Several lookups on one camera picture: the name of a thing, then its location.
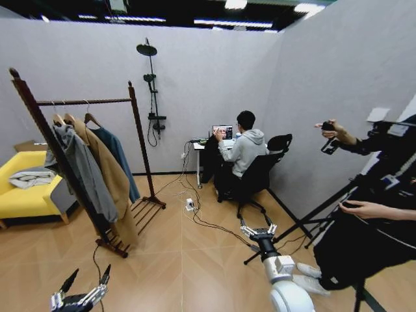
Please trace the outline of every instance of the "laptop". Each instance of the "laptop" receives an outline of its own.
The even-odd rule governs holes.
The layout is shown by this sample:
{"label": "laptop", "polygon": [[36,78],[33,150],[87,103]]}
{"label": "laptop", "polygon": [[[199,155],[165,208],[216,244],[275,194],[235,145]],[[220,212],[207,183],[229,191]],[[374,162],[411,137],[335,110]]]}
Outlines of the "laptop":
{"label": "laptop", "polygon": [[213,133],[216,130],[219,130],[222,133],[222,142],[227,148],[232,148],[235,143],[233,139],[233,126],[232,125],[213,125]]}

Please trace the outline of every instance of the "laptop screen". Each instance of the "laptop screen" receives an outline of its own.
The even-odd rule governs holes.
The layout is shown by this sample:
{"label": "laptop screen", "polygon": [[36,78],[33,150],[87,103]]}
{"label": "laptop screen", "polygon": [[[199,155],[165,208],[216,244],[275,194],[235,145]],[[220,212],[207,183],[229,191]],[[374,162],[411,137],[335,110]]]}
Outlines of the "laptop screen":
{"label": "laptop screen", "polygon": [[232,125],[213,125],[213,133],[219,129],[222,133],[223,140],[231,140],[233,138],[233,126]]}

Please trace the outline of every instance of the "beige coat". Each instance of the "beige coat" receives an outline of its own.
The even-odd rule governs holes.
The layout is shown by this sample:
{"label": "beige coat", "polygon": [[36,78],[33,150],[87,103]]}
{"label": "beige coat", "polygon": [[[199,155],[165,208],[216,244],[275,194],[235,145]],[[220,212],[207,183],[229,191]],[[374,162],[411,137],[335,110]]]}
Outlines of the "beige coat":
{"label": "beige coat", "polygon": [[110,192],[114,204],[118,211],[118,221],[111,224],[114,234],[119,235],[122,242],[127,244],[135,244],[137,235],[135,233],[135,224],[131,215],[129,201],[129,180],[125,175],[122,167],[117,163],[109,149],[95,135],[85,123],[79,119],[75,120],[75,132],[90,148],[98,166],[103,174],[104,182]]}

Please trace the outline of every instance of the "clothes hanger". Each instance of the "clothes hanger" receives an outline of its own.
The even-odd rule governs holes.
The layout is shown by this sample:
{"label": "clothes hanger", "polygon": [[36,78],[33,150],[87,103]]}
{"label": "clothes hanger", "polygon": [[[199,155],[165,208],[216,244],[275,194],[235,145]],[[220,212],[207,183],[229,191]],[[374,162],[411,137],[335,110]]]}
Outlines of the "clothes hanger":
{"label": "clothes hanger", "polygon": [[84,101],[88,103],[88,106],[86,107],[84,124],[87,124],[88,122],[94,122],[98,127],[101,127],[96,118],[92,114],[90,114],[90,103],[86,99]]}
{"label": "clothes hanger", "polygon": [[75,118],[69,113],[65,113],[64,120],[68,122],[70,125],[75,125]]}
{"label": "clothes hanger", "polygon": [[52,105],[53,105],[53,110],[55,111],[54,115],[52,115],[53,124],[60,127],[60,126],[64,125],[65,122],[62,119],[62,117],[60,115],[58,115],[57,107],[55,106],[55,102],[54,101],[51,101],[51,102],[52,102]]}

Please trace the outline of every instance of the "desk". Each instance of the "desk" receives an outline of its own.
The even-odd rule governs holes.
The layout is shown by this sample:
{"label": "desk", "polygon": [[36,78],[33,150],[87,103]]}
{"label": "desk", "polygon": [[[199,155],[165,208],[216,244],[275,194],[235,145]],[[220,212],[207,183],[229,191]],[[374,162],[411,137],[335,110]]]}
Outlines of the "desk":
{"label": "desk", "polygon": [[199,143],[194,143],[194,150],[196,150],[196,182],[198,184],[198,188],[202,189],[202,184],[200,181],[200,151],[204,150],[205,146]]}

